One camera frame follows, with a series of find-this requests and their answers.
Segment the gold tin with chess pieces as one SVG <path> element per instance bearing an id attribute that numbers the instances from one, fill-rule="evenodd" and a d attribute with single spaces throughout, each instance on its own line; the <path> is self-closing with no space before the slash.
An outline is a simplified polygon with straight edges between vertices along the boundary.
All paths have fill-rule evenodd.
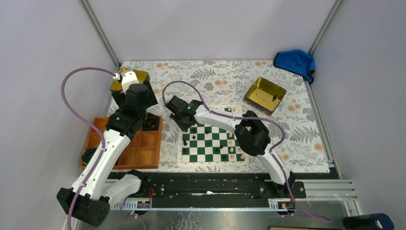
<path id="1" fill-rule="evenodd" d="M 243 101 L 263 114 L 272 115 L 286 93 L 283 87 L 259 77 L 246 92 Z"/>

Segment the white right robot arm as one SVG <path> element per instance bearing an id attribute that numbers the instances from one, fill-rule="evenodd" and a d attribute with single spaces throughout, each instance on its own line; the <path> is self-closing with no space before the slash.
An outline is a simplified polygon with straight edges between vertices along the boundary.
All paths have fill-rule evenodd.
<path id="1" fill-rule="evenodd" d="M 232 133 L 242 151 L 256 157 L 274 183 L 278 196 L 287 197 L 293 192 L 295 177 L 274 154 L 269 130 L 263 124 L 264 119 L 253 111 L 244 114 L 226 113 L 205 105 L 201 101 L 186 102 L 173 96 L 165 107 L 171 111 L 170 118 L 185 131 L 195 124 L 211 125 Z"/>

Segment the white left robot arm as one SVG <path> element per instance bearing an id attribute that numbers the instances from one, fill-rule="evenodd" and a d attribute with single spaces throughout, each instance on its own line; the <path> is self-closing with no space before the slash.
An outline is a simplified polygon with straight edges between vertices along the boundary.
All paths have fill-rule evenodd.
<path id="1" fill-rule="evenodd" d="M 148 192 L 148 183 L 135 170 L 129 171 L 119 181 L 105 187 L 105 182 L 137 131 L 147 120 L 147 109 L 156 105 L 157 99 L 147 72 L 127 69 L 119 73 L 92 67 L 91 70 L 110 74 L 121 84 L 123 96 L 116 103 L 119 108 L 108 118 L 105 131 L 101 132 L 93 123 L 79 115 L 68 103 L 65 86 L 75 73 L 89 70 L 88 67 L 71 71 L 62 81 L 61 96 L 73 115 L 89 125 L 100 136 L 101 141 L 84 171 L 70 188 L 60 188 L 57 200 L 67 215 L 67 228 L 72 228 L 73 218 L 93 227 L 100 226 L 108 216 L 110 207 L 131 194 L 142 197 Z"/>

